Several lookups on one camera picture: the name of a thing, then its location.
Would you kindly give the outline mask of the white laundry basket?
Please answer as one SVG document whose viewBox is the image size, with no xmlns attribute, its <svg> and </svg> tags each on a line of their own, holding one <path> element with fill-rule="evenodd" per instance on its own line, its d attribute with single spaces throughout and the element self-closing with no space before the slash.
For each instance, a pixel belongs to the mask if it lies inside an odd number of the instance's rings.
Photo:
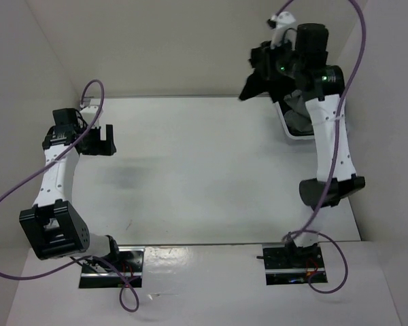
<svg viewBox="0 0 408 326">
<path fill-rule="evenodd" d="M 311 118 L 302 99 L 275 103 L 286 136 L 294 141 L 314 140 Z"/>
</svg>

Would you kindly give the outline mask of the black skirt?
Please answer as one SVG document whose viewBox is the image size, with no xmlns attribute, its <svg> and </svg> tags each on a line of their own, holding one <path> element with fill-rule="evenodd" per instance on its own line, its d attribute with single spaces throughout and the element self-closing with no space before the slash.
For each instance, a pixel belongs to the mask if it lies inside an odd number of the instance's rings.
<svg viewBox="0 0 408 326">
<path fill-rule="evenodd" d="M 240 92 L 238 99 L 246 101 L 263 93 L 267 93 L 272 101 L 276 103 L 283 101 L 285 95 L 291 94 L 296 88 L 293 79 L 283 76 L 276 81 L 265 81 L 257 73 L 253 72 L 246 79 L 245 85 Z"/>
</svg>

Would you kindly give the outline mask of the grey skirt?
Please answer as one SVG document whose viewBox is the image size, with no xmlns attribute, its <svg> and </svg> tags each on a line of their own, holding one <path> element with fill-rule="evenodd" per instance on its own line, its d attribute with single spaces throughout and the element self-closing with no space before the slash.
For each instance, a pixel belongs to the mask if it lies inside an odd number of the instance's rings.
<svg viewBox="0 0 408 326">
<path fill-rule="evenodd" d="M 311 128 L 311 120 L 300 90 L 285 95 L 284 102 L 289 107 L 284 114 L 284 119 L 289 127 L 302 132 Z"/>
</svg>

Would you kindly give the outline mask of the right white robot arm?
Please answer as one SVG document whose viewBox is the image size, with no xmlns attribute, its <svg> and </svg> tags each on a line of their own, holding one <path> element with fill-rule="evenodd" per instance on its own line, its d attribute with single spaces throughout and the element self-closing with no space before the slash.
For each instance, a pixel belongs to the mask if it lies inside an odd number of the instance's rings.
<svg viewBox="0 0 408 326">
<path fill-rule="evenodd" d="M 253 73 L 239 100 L 267 93 L 274 103 L 287 105 L 295 92 L 303 104 L 316 144 L 317 173 L 299 183 L 303 204 L 311 217 L 284 238 L 284 261 L 306 266 L 318 254 L 322 216 L 340 201 L 365 187 L 352 163 L 345 125 L 348 82 L 336 65 L 328 65 L 328 29 L 323 24 L 269 21 L 270 41 L 250 52 Z"/>
</svg>

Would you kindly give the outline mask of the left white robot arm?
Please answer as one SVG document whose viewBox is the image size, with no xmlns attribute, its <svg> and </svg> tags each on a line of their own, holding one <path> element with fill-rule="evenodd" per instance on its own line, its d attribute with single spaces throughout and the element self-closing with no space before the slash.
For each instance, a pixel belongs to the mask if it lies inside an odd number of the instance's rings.
<svg viewBox="0 0 408 326">
<path fill-rule="evenodd" d="M 19 222 L 40 260 L 62 257 L 97 257 L 106 271 L 118 269 L 122 255 L 109 235 L 90 230 L 72 205 L 75 169 L 81 156 L 112 156 L 116 152 L 113 126 L 105 126 L 101 138 L 96 106 L 57 109 L 54 125 L 47 132 L 42 148 L 47 171 L 39 193 L 29 209 L 20 212 Z"/>
</svg>

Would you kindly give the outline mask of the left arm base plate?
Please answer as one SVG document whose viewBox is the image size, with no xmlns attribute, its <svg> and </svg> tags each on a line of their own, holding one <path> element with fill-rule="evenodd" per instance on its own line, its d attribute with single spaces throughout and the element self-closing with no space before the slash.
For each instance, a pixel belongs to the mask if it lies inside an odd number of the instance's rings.
<svg viewBox="0 0 408 326">
<path fill-rule="evenodd" d="M 144 247 L 120 246 L 120 261 L 112 265 L 125 277 L 133 288 L 141 288 L 143 282 Z M 79 288 L 121 288 L 123 280 L 105 263 L 89 260 L 82 264 Z"/>
</svg>

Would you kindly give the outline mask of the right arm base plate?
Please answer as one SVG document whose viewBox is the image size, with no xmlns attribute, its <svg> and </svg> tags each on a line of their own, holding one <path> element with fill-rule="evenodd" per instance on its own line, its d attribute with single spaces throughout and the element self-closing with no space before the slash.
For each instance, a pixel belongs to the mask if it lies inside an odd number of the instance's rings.
<svg viewBox="0 0 408 326">
<path fill-rule="evenodd" d="M 315 244 L 310 249 L 296 249 L 293 244 L 264 244 L 256 258 L 265 269 L 267 286 L 327 283 L 326 269 L 321 248 Z"/>
</svg>

